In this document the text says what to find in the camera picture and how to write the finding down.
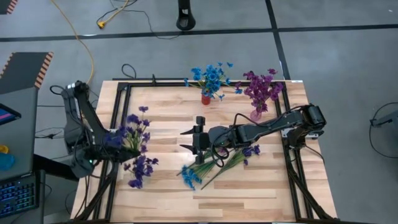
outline vase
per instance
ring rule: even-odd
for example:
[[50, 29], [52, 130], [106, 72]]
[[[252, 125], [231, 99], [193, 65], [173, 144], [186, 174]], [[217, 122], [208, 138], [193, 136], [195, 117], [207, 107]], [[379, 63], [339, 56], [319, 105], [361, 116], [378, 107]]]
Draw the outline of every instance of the vase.
[[205, 95], [201, 95], [201, 103], [203, 104], [203, 105], [209, 105], [210, 104], [210, 101], [211, 101], [211, 98], [210, 98], [210, 96], [205, 96]]
[[257, 110], [253, 110], [250, 113], [250, 119], [252, 119], [253, 121], [258, 121], [261, 119], [261, 114], [262, 112], [258, 113]]

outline wooden table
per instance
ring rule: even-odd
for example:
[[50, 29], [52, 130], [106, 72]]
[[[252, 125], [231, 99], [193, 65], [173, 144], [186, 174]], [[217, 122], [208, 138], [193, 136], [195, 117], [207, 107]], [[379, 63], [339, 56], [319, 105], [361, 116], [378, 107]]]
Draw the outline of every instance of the wooden table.
[[[118, 81], [105, 81], [99, 96], [96, 112], [105, 128], [111, 121]], [[286, 82], [290, 106], [308, 103], [302, 82]], [[133, 87], [128, 114], [138, 113], [138, 106], [148, 106], [146, 118], [151, 140], [147, 156], [159, 159], [152, 177], [146, 178], [144, 188], [132, 189], [127, 182], [131, 175], [119, 168], [118, 181], [111, 215], [112, 222], [271, 222], [295, 221], [285, 167], [280, 133], [260, 138], [261, 155], [249, 159], [249, 165], [238, 165], [215, 179], [204, 190], [190, 190], [176, 174], [184, 164], [194, 161], [190, 151], [179, 144], [191, 144], [192, 136], [180, 133], [195, 125], [195, 117], [205, 116], [205, 131], [213, 126], [228, 126], [236, 113], [249, 116], [252, 111], [250, 99], [236, 95], [230, 88], [222, 88], [222, 102], [212, 100], [208, 106], [200, 102], [200, 91], [187, 87]], [[120, 121], [123, 99], [121, 98], [118, 121]], [[280, 97], [282, 112], [283, 99]], [[276, 117], [274, 102], [268, 102], [269, 112], [262, 121]], [[247, 123], [239, 117], [238, 123]], [[308, 140], [307, 145], [320, 152], [318, 141]], [[335, 217], [325, 167], [318, 155], [302, 150], [303, 167], [309, 191], [325, 209]], [[208, 174], [208, 180], [218, 170]], [[99, 175], [101, 166], [95, 174]], [[90, 179], [88, 198], [98, 189], [98, 179]], [[302, 194], [297, 189], [300, 209], [305, 217]], [[85, 180], [81, 179], [73, 206], [72, 218], [78, 211], [85, 194]], [[101, 215], [104, 215], [104, 197]]]

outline yellow object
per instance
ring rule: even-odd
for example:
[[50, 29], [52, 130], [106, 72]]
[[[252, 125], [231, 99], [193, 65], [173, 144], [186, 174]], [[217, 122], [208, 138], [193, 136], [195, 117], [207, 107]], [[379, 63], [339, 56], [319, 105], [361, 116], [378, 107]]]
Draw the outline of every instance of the yellow object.
[[91, 59], [91, 74], [90, 74], [90, 77], [88, 78], [88, 81], [87, 81], [87, 84], [90, 84], [91, 79], [93, 79], [93, 76], [94, 76], [94, 59], [93, 59], [93, 56], [92, 56], [90, 50], [88, 49], [88, 47], [86, 46], [86, 44], [83, 43], [83, 41], [81, 41], [81, 40], [79, 39], [79, 36], [77, 35], [75, 28], [73, 27], [72, 23], [69, 21], [69, 19], [67, 18], [67, 16], [63, 13], [63, 11], [60, 9], [60, 7], [57, 5], [57, 3], [55, 3], [54, 0], [51, 0], [51, 1], [52, 1], [52, 3], [54, 4], [54, 6], [57, 7], [57, 9], [61, 12], [62, 16], [63, 16], [63, 17], [67, 20], [67, 22], [69, 23], [70, 27], [71, 27], [72, 30], [73, 30], [73, 33], [75, 34], [76, 40], [78, 40], [78, 41], [85, 47], [85, 49], [86, 49], [87, 52], [88, 52], [88, 55], [90, 56], [90, 59]]
[[97, 25], [100, 29], [103, 29], [105, 27], [105, 22], [98, 22]]
[[102, 22], [98, 22], [97, 25], [100, 29], [103, 29], [105, 27], [105, 24], [107, 24], [111, 19], [113, 19], [113, 17], [115, 17], [117, 14], [119, 14], [119, 12], [121, 12], [129, 3], [129, 0], [126, 0], [126, 2], [124, 3], [124, 5], [122, 7], [120, 7], [119, 10], [117, 10], [111, 17], [109, 17], [107, 20], [102, 21]]
[[9, 152], [8, 147], [7, 146], [0, 146], [0, 152], [7, 154]]

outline concrete floor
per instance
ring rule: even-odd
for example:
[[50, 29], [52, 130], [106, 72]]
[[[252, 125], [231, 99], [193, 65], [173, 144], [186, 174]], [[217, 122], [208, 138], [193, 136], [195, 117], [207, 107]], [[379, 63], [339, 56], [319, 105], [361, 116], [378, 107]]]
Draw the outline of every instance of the concrete floor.
[[[104, 30], [95, 21], [111, 9], [108, 0], [57, 1], [79, 34], [149, 32], [145, 15], [122, 12]], [[278, 27], [398, 24], [395, 0], [272, 0]], [[147, 11], [155, 31], [176, 31], [176, 0], [139, 0], [132, 9]], [[195, 30], [270, 28], [264, 0], [192, 0]], [[19, 0], [13, 14], [0, 16], [1, 37], [73, 35], [49, 0]], [[311, 102], [321, 106], [328, 121], [320, 138], [322, 154], [338, 216], [342, 220], [396, 223], [398, 163], [376, 154], [369, 145], [369, 120], [376, 109], [396, 101], [398, 91], [398, 30], [344, 30], [280, 33], [290, 76], [304, 80]], [[155, 37], [85, 40], [95, 60], [92, 89], [103, 80], [123, 77], [132, 64], [138, 77], [187, 77], [190, 68], [217, 61], [234, 62], [233, 78], [248, 70], [280, 70], [272, 33], [189, 35], [173, 40]], [[11, 52], [54, 52], [39, 91], [40, 105], [62, 105], [50, 85], [87, 80], [90, 59], [74, 40], [0, 42], [0, 63]], [[380, 115], [397, 109], [391, 106]], [[63, 108], [39, 108], [37, 130], [65, 125]], [[386, 154], [398, 156], [390, 126], [375, 129], [373, 141]], [[65, 155], [62, 139], [38, 139], [35, 152], [53, 158]], [[46, 203], [45, 222], [66, 220], [63, 206], [76, 184], [48, 177], [54, 189]], [[72, 194], [68, 201], [73, 203]]]

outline orange and black striped tape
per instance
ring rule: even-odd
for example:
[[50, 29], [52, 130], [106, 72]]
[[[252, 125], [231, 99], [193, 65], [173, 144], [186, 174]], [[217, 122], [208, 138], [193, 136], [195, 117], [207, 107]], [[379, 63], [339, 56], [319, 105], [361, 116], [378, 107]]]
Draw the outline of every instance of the orange and black striped tape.
[[7, 14], [11, 14], [14, 11], [17, 3], [18, 3], [18, 0], [11, 0], [10, 5], [8, 5], [8, 8], [7, 8]]
[[36, 78], [36, 82], [35, 82], [35, 86], [38, 89], [42, 86], [45, 73], [49, 69], [50, 62], [52, 60], [53, 55], [54, 55], [53, 52], [49, 52], [44, 58], [44, 62], [43, 62], [42, 68], [40, 69], [39, 74], [37, 75], [37, 78]]
[[2, 77], [3, 73], [6, 71], [6, 68], [7, 68], [7, 66], [8, 66], [8, 63], [10, 63], [11, 58], [12, 58], [13, 55], [14, 55], [14, 53], [11, 53], [11, 55], [10, 55], [10, 57], [8, 58], [8, 60], [7, 60], [6, 64], [5, 64], [5, 66], [4, 66], [4, 68], [2, 68], [2, 71], [1, 71], [1, 73], [0, 73], [0, 78]]

